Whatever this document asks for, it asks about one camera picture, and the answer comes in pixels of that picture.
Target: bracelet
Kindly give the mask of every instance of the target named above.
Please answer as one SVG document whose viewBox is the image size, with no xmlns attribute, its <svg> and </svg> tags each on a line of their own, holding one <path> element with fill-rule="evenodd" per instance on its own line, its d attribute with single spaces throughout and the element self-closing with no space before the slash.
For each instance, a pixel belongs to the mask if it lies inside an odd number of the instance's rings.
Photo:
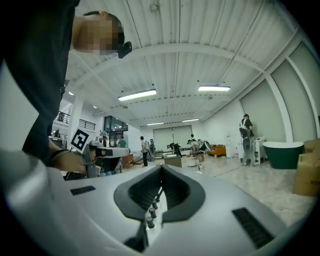
<svg viewBox="0 0 320 256">
<path fill-rule="evenodd" d="M 51 160 L 53 161 L 53 160 L 56 159 L 57 157 L 65 154 L 65 153 L 67 153 L 67 152 L 69 152 L 69 150 L 67 150 L 67 149 L 60 149 L 60 150 L 54 152 L 54 153 L 51 155 Z"/>
</svg>

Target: hand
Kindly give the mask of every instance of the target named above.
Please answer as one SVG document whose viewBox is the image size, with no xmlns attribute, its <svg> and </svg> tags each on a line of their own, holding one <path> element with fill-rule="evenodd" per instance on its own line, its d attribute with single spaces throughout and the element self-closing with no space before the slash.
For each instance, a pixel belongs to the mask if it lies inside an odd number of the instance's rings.
<svg viewBox="0 0 320 256">
<path fill-rule="evenodd" d="M 58 156 L 53 161 L 54 167 L 60 171 L 73 173 L 86 173 L 86 166 L 82 157 L 74 152 L 68 152 Z"/>
</svg>

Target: desk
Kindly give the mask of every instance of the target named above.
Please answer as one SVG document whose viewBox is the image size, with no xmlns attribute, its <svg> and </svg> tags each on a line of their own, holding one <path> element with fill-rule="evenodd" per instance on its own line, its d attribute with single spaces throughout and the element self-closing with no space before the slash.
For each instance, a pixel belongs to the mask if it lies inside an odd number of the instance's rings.
<svg viewBox="0 0 320 256">
<path fill-rule="evenodd" d="M 164 164 L 176 167 L 182 167 L 181 157 L 176 154 L 166 154 L 164 156 Z"/>
</svg>

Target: white column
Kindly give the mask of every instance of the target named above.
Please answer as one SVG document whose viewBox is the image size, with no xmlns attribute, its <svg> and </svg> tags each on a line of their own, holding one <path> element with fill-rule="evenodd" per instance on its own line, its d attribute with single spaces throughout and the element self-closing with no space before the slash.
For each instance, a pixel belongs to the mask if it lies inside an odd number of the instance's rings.
<svg viewBox="0 0 320 256">
<path fill-rule="evenodd" d="M 273 77 L 268 73 L 265 73 L 264 77 L 273 92 L 276 102 L 278 103 L 280 113 L 282 116 L 283 125 L 284 125 L 285 140 L 286 142 L 293 142 L 294 134 L 292 131 L 290 116 L 289 116 L 289 112 L 288 112 L 285 100 L 282 97 L 282 94 Z"/>
<path fill-rule="evenodd" d="M 291 67 L 294 69 L 297 76 L 301 80 L 301 83 L 302 83 L 302 85 L 305 89 L 305 92 L 309 98 L 309 102 L 311 104 L 311 108 L 312 108 L 312 112 L 313 112 L 313 116 L 314 116 L 316 136 L 317 136 L 317 138 L 320 138 L 320 124 L 319 124 L 319 120 L 318 120 L 318 111 L 317 111 L 317 107 L 316 107 L 316 103 L 314 101 L 314 98 L 312 97 L 312 93 L 311 93 L 309 86 L 307 84 L 307 81 L 305 80 L 303 74 L 301 73 L 301 71 L 299 70 L 297 65 L 293 62 L 293 60 L 290 57 L 286 57 L 286 60 L 289 62 L 289 64 L 291 65 Z"/>
<path fill-rule="evenodd" d="M 68 128 L 68 139 L 67 139 L 67 148 L 70 149 L 70 142 L 72 139 L 72 136 L 76 132 L 78 126 L 79 126 L 79 119 L 82 111 L 82 106 L 84 105 L 84 98 L 82 96 L 76 96 L 72 110 L 71 110 L 71 117 L 69 122 L 69 128 Z"/>
</svg>

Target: ceiling light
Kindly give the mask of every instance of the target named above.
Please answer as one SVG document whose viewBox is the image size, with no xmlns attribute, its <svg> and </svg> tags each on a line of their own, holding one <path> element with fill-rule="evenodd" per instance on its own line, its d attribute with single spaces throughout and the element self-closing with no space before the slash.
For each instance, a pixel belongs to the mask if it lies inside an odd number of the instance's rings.
<svg viewBox="0 0 320 256">
<path fill-rule="evenodd" d="M 157 94 L 156 89 L 151 89 L 151 90 L 145 90 L 145 91 L 140 91 L 137 93 L 129 94 L 126 96 L 121 96 L 121 97 L 118 97 L 118 100 L 123 102 L 123 101 L 128 101 L 128 100 L 141 98 L 141 97 L 145 97 L 145 96 L 156 95 L 156 94 Z"/>
<path fill-rule="evenodd" d="M 215 92 L 228 92 L 231 88 L 229 86 L 220 85 L 201 85 L 199 86 L 199 92 L 215 91 Z"/>
<path fill-rule="evenodd" d="M 195 118 L 195 119 L 189 119 L 189 120 L 183 120 L 182 122 L 192 122 L 192 121 L 199 121 L 199 118 Z"/>
<path fill-rule="evenodd" d="M 147 126 L 156 126 L 156 125 L 163 125 L 164 122 L 156 122 L 156 123 L 147 123 Z"/>
</svg>

